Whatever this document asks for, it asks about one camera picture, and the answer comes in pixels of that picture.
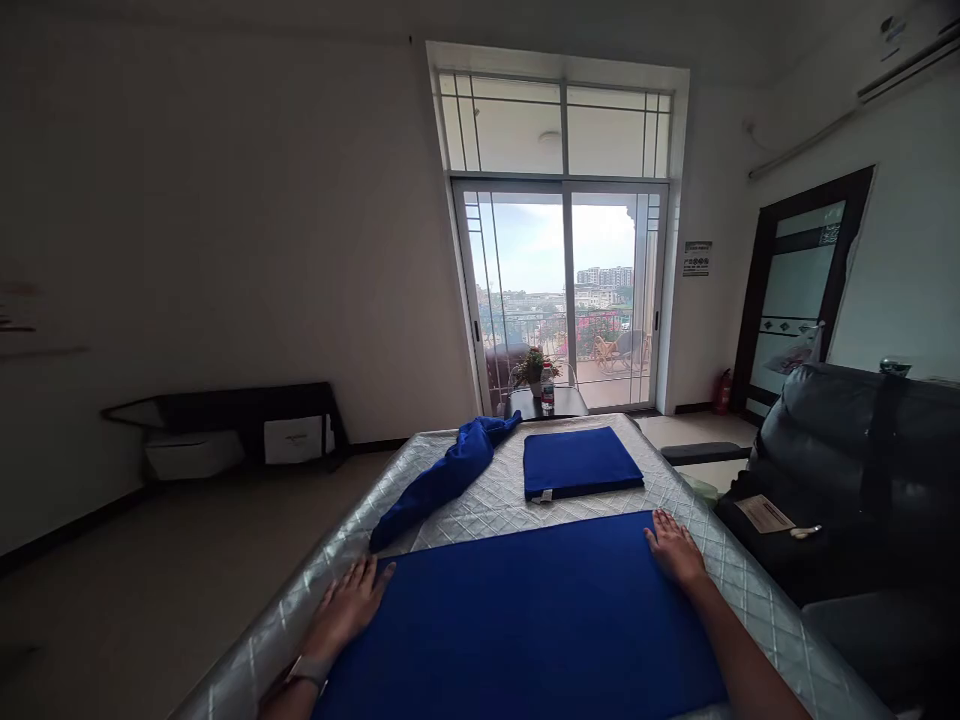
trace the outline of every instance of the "pipe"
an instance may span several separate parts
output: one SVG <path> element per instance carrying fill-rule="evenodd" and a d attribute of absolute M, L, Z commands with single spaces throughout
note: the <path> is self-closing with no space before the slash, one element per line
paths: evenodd
<path fill-rule="evenodd" d="M 911 56 L 907 60 L 903 61 L 902 63 L 897 65 L 897 67 L 893 68 L 889 72 L 881 75 L 879 78 L 871 82 L 869 85 L 858 90 L 857 105 L 854 108 L 852 108 L 851 110 L 848 110 L 843 115 L 841 115 L 836 120 L 834 120 L 832 123 L 830 123 L 824 128 L 821 128 L 818 132 L 816 132 L 814 135 L 811 135 L 806 140 L 803 140 L 802 142 L 794 145 L 792 148 L 790 148 L 786 152 L 778 155 L 772 160 L 768 160 L 765 163 L 761 163 L 760 165 L 757 165 L 755 168 L 751 169 L 747 173 L 747 179 L 756 180 L 760 176 L 766 175 L 768 172 L 770 172 L 776 167 L 779 167 L 780 165 L 787 162 L 788 160 L 793 159 L 800 153 L 805 152 L 807 149 L 813 147 L 828 135 L 832 135 L 841 126 L 845 125 L 855 115 L 858 115 L 859 113 L 861 113 L 868 103 L 873 102 L 878 97 L 881 97 L 884 93 L 887 93 L 890 90 L 893 90 L 893 88 L 897 87 L 903 82 L 906 82 L 907 80 L 912 78 L 914 75 L 926 70 L 929 67 L 932 67 L 936 63 L 943 60 L 945 57 L 949 57 L 950 55 L 955 53 L 957 50 L 960 50 L 960 43 L 958 43 L 954 47 L 949 48 L 946 52 L 933 58 L 930 62 L 925 63 L 920 67 L 916 67 L 918 64 L 923 63 L 924 60 L 931 58 L 933 55 L 935 55 L 937 52 L 945 48 L 950 43 L 960 40 L 960 25 L 957 25 L 957 24 L 948 25 L 946 28 L 944 28 L 944 30 L 941 31 L 941 33 L 942 33 L 941 36 L 937 38 L 935 42 L 931 43 L 929 46 L 927 46 L 920 52 L 916 53 L 915 55 Z M 906 73 L 906 71 L 910 70 L 911 68 L 915 68 L 915 69 L 910 73 L 904 74 Z M 893 80 L 894 78 L 897 78 L 900 75 L 903 75 L 903 77 L 899 77 L 896 82 L 888 85 L 887 87 L 883 88 L 876 94 L 870 95 L 870 93 L 877 90 L 877 88 L 882 87 L 884 84 L 890 82 L 891 80 Z"/>

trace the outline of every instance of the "small table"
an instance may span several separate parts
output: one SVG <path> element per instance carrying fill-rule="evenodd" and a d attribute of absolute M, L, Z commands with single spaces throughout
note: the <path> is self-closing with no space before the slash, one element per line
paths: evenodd
<path fill-rule="evenodd" d="M 503 416 L 510 417 L 517 410 L 520 418 L 527 420 L 555 420 L 557 418 L 582 417 L 589 415 L 590 410 L 583 401 L 580 391 L 574 387 L 557 385 L 553 389 L 553 409 L 544 410 L 540 398 L 535 398 L 530 388 L 514 390 L 507 396 L 504 403 Z"/>

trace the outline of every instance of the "fire extinguisher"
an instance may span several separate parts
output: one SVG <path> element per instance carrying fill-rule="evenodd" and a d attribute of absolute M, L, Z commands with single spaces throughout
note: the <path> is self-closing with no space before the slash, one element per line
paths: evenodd
<path fill-rule="evenodd" d="M 713 412 L 715 415 L 726 415 L 727 408 L 730 405 L 730 388 L 733 387 L 733 377 L 730 375 L 730 368 L 723 371 L 723 375 L 717 378 L 716 386 L 713 391 Z"/>

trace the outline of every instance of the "human hand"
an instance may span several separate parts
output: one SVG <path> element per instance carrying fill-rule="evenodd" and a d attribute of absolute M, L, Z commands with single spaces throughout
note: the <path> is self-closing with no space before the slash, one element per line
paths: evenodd
<path fill-rule="evenodd" d="M 393 577 L 397 564 L 390 563 L 377 573 L 377 556 L 364 555 L 355 560 L 340 580 L 334 580 L 323 594 L 303 644 L 303 655 L 333 660 L 373 620 Z"/>
<path fill-rule="evenodd" d="M 654 560 L 668 577 L 684 590 L 707 577 L 703 555 L 686 527 L 678 525 L 673 515 L 659 508 L 653 511 L 653 527 L 656 535 L 649 528 L 644 528 L 643 534 Z"/>

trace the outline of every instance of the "blue towel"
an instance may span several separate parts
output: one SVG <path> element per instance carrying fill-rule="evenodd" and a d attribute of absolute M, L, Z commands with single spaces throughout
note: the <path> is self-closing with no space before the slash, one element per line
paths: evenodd
<path fill-rule="evenodd" d="M 553 498 L 643 485 L 643 473 L 613 428 L 530 435 L 523 445 L 527 500 L 551 490 Z"/>
<path fill-rule="evenodd" d="M 387 510 L 370 535 L 370 552 L 380 552 L 404 531 L 444 503 L 463 494 L 493 460 L 493 451 L 520 422 L 517 410 L 509 420 L 478 417 L 460 426 L 457 442 L 424 470 Z"/>
<path fill-rule="evenodd" d="M 315 720 L 662 720 L 723 701 L 696 612 L 643 537 L 652 520 L 390 558 L 380 611 L 333 667 Z"/>

